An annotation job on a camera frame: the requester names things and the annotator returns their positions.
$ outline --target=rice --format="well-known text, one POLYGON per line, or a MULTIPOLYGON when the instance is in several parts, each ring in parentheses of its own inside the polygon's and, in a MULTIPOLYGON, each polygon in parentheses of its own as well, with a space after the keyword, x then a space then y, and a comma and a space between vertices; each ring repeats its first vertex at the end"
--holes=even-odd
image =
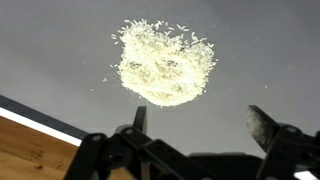
POLYGON ((122 86, 148 101, 161 107, 177 106, 206 92, 209 73, 216 64, 214 52, 211 44, 204 44, 206 39, 199 40, 194 32, 191 45, 187 45, 184 34, 170 37, 171 31, 158 31, 159 22, 168 24, 133 20, 130 27, 119 32, 123 53, 117 73, 122 86))

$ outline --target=black machine part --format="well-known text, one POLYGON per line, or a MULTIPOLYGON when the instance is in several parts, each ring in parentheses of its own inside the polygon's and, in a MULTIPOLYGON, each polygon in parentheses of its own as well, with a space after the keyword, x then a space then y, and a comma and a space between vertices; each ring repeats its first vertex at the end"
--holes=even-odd
POLYGON ((265 159, 244 153, 185 156, 145 132, 146 107, 139 107, 133 125, 121 126, 107 138, 86 136, 65 180, 105 180, 113 169, 126 167, 141 180, 296 180, 297 166, 320 178, 320 133, 311 137, 279 124, 257 106, 249 106, 246 126, 266 152, 265 159))

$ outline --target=wooden panel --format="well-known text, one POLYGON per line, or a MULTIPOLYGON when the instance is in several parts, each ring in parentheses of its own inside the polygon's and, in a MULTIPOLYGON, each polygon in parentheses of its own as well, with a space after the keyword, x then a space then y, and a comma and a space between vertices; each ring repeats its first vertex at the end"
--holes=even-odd
MULTIPOLYGON (((63 179, 76 146, 0 116, 0 180, 63 179)), ((110 180, 132 180, 123 168, 110 180)))

